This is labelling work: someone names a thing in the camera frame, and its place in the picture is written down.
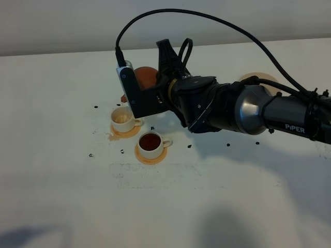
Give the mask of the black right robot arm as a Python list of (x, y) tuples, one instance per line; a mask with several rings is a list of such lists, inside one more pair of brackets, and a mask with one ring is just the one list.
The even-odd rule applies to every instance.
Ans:
[(276, 130), (330, 143), (330, 98), (304, 95), (274, 81), (251, 76), (220, 84), (214, 76), (193, 76), (186, 69), (192, 40), (178, 53), (169, 40), (157, 42), (157, 83), (165, 105), (192, 133), (229, 130), (258, 135)]

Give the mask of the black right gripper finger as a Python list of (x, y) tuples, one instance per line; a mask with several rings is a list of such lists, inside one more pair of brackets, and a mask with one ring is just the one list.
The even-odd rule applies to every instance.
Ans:
[(156, 42), (159, 51), (158, 76), (175, 76), (184, 78), (190, 76), (186, 65), (191, 54), (191, 39), (186, 38), (179, 50), (179, 53), (173, 50), (169, 39)]

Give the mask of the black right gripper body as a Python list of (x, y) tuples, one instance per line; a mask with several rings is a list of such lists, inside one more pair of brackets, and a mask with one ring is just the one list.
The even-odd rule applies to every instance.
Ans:
[(182, 79), (179, 71), (158, 71), (156, 74), (157, 103), (154, 105), (154, 114), (172, 111), (181, 114), (181, 110), (173, 103), (172, 87)]

